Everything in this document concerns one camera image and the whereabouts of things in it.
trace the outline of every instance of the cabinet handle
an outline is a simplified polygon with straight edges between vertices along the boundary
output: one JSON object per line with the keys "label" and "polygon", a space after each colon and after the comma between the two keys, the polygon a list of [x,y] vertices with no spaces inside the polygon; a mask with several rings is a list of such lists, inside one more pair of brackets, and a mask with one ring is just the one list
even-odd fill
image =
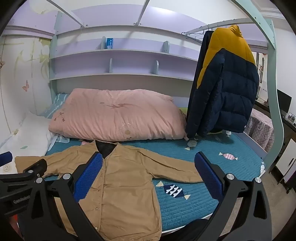
{"label": "cabinet handle", "polygon": [[292,158],[292,160],[290,161],[290,163],[289,163],[289,165],[288,166],[290,166],[291,165],[291,163],[292,163],[292,161],[294,160],[294,158]]}

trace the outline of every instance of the computer monitor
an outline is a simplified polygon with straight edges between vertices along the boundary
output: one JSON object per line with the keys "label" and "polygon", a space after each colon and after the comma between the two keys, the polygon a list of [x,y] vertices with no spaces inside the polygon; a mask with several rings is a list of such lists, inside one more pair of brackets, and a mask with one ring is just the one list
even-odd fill
{"label": "computer monitor", "polygon": [[292,97],[288,96],[287,94],[285,94],[280,90],[277,90],[277,93],[278,93],[279,109],[281,111],[281,114],[286,115],[289,112]]}

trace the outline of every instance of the floor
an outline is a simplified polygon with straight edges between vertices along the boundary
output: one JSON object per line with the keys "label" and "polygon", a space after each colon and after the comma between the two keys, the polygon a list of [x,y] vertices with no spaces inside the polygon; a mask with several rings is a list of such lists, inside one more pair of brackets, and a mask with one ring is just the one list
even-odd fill
{"label": "floor", "polygon": [[[277,184],[277,181],[271,173],[265,173],[261,179],[269,202],[272,221],[272,238],[274,239],[296,208],[296,193],[292,189],[287,194],[285,188],[281,184]],[[237,216],[241,201],[242,199],[237,199],[233,212],[222,234],[230,231]]]}

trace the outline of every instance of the blue gripper pad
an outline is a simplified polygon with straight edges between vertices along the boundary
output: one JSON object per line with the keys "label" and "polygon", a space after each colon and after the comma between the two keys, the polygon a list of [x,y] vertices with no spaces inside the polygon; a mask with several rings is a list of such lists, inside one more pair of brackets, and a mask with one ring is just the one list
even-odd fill
{"label": "blue gripper pad", "polygon": [[194,165],[212,198],[221,202],[223,200],[223,184],[211,168],[208,160],[205,160],[200,152],[195,155]]}
{"label": "blue gripper pad", "polygon": [[97,153],[75,182],[73,196],[76,202],[79,202],[80,199],[84,199],[86,197],[102,166],[103,156],[101,153]]}
{"label": "blue gripper pad", "polygon": [[0,167],[12,161],[12,154],[10,151],[0,154]]}

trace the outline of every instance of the white cabinet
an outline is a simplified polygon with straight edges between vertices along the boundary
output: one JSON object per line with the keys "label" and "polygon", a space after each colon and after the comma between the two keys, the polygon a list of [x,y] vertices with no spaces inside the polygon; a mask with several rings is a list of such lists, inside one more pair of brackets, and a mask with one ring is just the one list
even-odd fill
{"label": "white cabinet", "polygon": [[296,143],[290,140],[283,155],[279,159],[276,167],[283,174],[285,182],[289,180],[292,174],[296,171]]}

